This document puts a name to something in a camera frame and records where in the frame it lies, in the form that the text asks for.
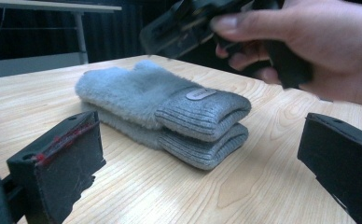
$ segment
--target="fuzzy fabric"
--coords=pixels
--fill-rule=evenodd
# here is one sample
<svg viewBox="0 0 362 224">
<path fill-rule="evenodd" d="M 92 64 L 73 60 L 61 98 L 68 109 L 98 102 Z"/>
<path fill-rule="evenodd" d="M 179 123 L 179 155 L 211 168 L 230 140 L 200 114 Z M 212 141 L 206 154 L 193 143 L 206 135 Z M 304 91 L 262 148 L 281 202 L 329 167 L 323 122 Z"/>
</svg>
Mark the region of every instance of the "fuzzy fabric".
<svg viewBox="0 0 362 224">
<path fill-rule="evenodd" d="M 132 71 L 117 67 L 89 71 L 76 84 L 82 101 L 124 120 L 215 142 L 249 113 L 251 104 L 243 96 L 217 90 L 199 100 L 187 98 L 201 89 L 151 61 L 141 61 Z"/>
<path fill-rule="evenodd" d="M 135 142 L 155 149 L 164 149 L 181 161 L 202 170 L 214 169 L 248 137 L 248 130 L 239 123 L 234 124 L 215 142 L 203 142 L 172 132 L 167 128 L 149 130 L 96 105 L 83 103 L 82 110 L 95 110 L 101 122 L 125 133 Z"/>
</svg>

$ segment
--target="hand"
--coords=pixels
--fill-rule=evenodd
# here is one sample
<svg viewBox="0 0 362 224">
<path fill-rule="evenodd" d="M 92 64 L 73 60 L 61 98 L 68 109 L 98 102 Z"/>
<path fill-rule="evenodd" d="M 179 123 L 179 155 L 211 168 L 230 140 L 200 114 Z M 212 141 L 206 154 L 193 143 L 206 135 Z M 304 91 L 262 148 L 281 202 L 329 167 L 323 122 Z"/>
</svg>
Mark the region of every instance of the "hand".
<svg viewBox="0 0 362 224">
<path fill-rule="evenodd" d="M 212 29 L 244 53 L 230 58 L 238 70 L 268 60 L 261 40 L 285 42 L 313 67 L 313 81 L 300 88 L 320 97 L 362 104 L 362 5 L 339 0 L 285 0 L 281 10 L 258 10 L 220 16 Z M 216 48 L 219 57 L 228 53 Z M 260 71 L 267 83 L 279 83 L 273 68 Z"/>
</svg>

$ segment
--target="mitten label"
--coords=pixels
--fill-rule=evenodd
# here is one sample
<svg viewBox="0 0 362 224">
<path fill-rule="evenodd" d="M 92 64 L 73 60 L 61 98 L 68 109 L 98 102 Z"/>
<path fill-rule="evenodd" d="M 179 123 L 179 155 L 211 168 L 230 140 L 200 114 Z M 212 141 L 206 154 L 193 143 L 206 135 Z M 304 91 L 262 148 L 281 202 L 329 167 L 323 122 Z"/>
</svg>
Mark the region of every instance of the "mitten label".
<svg viewBox="0 0 362 224">
<path fill-rule="evenodd" d="M 206 98 L 209 95 L 213 95 L 214 93 L 216 93 L 215 90 L 211 90 L 211 89 L 198 89 L 195 91 L 191 91 L 187 94 L 187 98 L 189 100 L 201 100 Z"/>
</svg>

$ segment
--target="knitted cuff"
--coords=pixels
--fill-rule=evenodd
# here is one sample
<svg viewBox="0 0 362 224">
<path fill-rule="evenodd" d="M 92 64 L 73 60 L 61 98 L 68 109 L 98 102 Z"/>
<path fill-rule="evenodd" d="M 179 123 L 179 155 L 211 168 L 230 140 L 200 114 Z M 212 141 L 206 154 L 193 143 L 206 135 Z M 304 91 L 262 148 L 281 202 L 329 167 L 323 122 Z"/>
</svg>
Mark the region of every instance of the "knitted cuff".
<svg viewBox="0 0 362 224">
<path fill-rule="evenodd" d="M 212 170 L 230 153 L 241 147 L 248 138 L 248 130 L 239 123 L 215 142 L 202 142 L 194 138 L 165 132 L 159 138 L 160 145 L 181 161 L 202 170 Z"/>
<path fill-rule="evenodd" d="M 243 96 L 203 88 L 188 88 L 169 97 L 155 112 L 165 127 L 183 135 L 214 142 L 251 109 Z"/>
</svg>

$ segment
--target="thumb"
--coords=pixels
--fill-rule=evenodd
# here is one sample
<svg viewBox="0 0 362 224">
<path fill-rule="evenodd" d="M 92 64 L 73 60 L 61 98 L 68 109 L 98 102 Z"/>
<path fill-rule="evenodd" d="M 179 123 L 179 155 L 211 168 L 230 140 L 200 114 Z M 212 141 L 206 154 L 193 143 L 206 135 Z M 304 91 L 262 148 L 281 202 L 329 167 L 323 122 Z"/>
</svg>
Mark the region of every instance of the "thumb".
<svg viewBox="0 0 362 224">
<path fill-rule="evenodd" d="M 257 10 L 214 17 L 211 29 L 230 41 L 285 40 L 289 31 L 285 10 Z"/>
</svg>

